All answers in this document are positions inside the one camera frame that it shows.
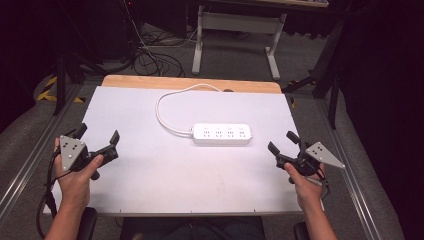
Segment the grey metal desk frame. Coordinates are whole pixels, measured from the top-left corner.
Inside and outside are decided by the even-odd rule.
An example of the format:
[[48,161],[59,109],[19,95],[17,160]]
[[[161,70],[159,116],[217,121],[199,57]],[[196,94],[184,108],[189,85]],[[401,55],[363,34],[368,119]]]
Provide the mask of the grey metal desk frame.
[[270,68],[272,78],[280,79],[280,72],[275,59],[275,51],[278,46],[287,15],[281,14],[278,18],[259,16],[234,15],[224,13],[211,13],[205,6],[200,5],[197,11],[197,39],[194,49],[192,74],[198,75],[202,59],[202,33],[207,30],[239,31],[259,34],[272,34],[273,41],[264,51]]

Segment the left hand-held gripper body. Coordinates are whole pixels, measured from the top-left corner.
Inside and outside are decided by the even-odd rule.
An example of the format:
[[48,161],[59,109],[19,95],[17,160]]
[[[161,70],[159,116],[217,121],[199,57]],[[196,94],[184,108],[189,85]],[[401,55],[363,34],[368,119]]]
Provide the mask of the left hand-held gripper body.
[[64,171],[80,171],[97,155],[103,156],[101,166],[108,164],[118,157],[116,146],[109,143],[108,146],[100,150],[89,152],[85,142],[68,136],[61,136],[60,152],[62,157],[62,169]]

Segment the person's right hand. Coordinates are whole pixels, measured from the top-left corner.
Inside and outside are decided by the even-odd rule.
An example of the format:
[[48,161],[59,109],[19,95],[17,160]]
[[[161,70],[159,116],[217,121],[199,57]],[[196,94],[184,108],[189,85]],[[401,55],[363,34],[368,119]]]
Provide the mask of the person's right hand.
[[321,210],[321,194],[323,188],[300,175],[292,164],[286,163],[284,168],[294,181],[298,204],[301,209],[304,212],[309,210]]

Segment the wooden table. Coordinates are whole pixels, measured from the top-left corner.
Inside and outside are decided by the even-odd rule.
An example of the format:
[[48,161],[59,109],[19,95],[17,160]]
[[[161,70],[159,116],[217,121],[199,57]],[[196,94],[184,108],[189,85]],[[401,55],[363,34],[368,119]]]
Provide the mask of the wooden table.
[[156,76],[108,75],[103,79],[102,86],[181,90],[201,83],[212,85],[220,90],[230,89],[234,92],[282,93],[280,86],[274,82]]

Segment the person's legs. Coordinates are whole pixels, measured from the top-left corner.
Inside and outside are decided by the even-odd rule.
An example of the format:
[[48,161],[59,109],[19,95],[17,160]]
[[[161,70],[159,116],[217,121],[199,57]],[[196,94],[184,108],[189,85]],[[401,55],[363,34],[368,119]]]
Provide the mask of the person's legs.
[[188,224],[169,232],[137,233],[130,240],[265,240],[262,230],[248,224]]

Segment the white table cover sheet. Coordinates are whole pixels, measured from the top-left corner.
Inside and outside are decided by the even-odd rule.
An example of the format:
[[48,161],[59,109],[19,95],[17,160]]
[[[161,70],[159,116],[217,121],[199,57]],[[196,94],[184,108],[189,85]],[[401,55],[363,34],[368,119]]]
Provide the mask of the white table cover sheet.
[[[282,94],[99,87],[83,119],[90,150],[119,132],[118,158],[101,167],[90,204],[110,216],[265,215],[299,209],[293,185],[268,150],[294,157],[296,126]],[[197,145],[196,123],[245,123],[244,146]]]

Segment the person's left hand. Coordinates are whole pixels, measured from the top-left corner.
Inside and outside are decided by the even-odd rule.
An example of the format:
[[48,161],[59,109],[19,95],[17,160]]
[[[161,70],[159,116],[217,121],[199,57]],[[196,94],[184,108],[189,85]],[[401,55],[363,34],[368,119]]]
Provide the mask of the person's left hand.
[[62,157],[54,160],[55,175],[58,177],[62,199],[59,210],[84,210],[90,201],[90,179],[103,162],[103,156],[96,156],[79,172],[65,173],[62,168]]

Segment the aluminium floor rail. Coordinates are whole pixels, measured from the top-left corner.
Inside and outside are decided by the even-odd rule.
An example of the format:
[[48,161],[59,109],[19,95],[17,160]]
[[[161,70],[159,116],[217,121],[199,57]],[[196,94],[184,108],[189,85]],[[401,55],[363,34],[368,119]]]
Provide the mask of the aluminium floor rail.
[[33,172],[37,168],[44,153],[46,152],[46,148],[50,146],[49,140],[54,137],[56,129],[63,120],[64,115],[71,106],[71,103],[79,94],[81,88],[81,85],[71,85],[69,87],[69,91],[65,94],[65,100],[62,105],[62,109],[57,115],[51,116],[48,124],[43,129],[42,135],[36,142],[28,157],[25,159],[25,162],[23,163],[19,172],[8,184],[6,192],[0,199],[0,225],[2,225],[3,222],[7,219],[16,201],[19,199],[19,196],[24,190]]
[[367,240],[382,240],[380,231],[377,229],[376,223],[367,205],[364,194],[360,189],[356,177],[354,176],[338,132],[332,128],[330,121],[328,120],[328,110],[326,108],[326,104],[323,100],[317,100],[316,106],[325,122],[326,129],[329,132],[332,144],[335,148],[335,156],[345,165],[345,168],[342,170],[342,175],[366,234]]

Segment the yellow black floor tape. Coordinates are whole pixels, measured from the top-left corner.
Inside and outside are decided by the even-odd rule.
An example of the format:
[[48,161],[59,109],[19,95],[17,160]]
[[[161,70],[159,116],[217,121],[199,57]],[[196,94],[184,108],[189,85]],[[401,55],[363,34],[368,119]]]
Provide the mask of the yellow black floor tape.
[[57,101],[57,97],[54,95],[50,94],[50,91],[53,88],[53,85],[57,82],[57,77],[56,76],[52,76],[44,85],[41,93],[38,95],[37,100],[38,101],[42,101],[42,100],[46,100],[46,101],[52,101],[52,102],[56,102]]

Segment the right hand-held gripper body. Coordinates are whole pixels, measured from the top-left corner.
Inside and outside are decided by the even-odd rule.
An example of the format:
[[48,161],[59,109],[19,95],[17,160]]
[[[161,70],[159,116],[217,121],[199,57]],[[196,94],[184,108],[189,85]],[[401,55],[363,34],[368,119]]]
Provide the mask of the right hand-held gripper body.
[[336,158],[321,142],[313,145],[300,141],[298,143],[299,153],[296,158],[288,157],[280,153],[275,148],[275,158],[277,167],[284,168],[285,163],[290,163],[300,175],[312,176],[317,174],[320,164],[328,164],[340,169],[344,169],[345,165]]

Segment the white power strip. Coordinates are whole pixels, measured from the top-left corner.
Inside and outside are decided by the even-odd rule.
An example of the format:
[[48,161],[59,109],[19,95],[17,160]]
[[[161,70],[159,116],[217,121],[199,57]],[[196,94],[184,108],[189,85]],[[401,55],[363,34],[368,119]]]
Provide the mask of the white power strip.
[[192,128],[192,137],[200,145],[246,145],[252,133],[247,124],[197,123]]

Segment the black metal stand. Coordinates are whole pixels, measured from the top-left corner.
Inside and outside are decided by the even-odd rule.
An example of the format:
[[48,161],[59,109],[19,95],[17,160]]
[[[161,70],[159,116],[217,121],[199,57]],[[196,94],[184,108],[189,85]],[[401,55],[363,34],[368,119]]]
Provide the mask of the black metal stand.
[[337,76],[339,64],[335,62],[335,59],[344,23],[344,20],[339,20],[330,32],[327,42],[325,43],[310,75],[298,82],[294,81],[292,84],[289,84],[287,87],[282,89],[284,93],[290,93],[306,86],[307,84],[315,82],[316,86],[312,91],[312,96],[316,99],[322,99],[328,91],[331,91],[327,118],[333,129],[336,129],[335,118],[339,93],[339,80]]
[[85,81],[82,65],[101,76],[108,75],[105,69],[97,66],[94,62],[89,61],[78,53],[65,52],[59,54],[56,61],[57,102],[53,113],[54,116],[57,116],[66,104],[66,76],[70,77],[73,84],[82,84]]

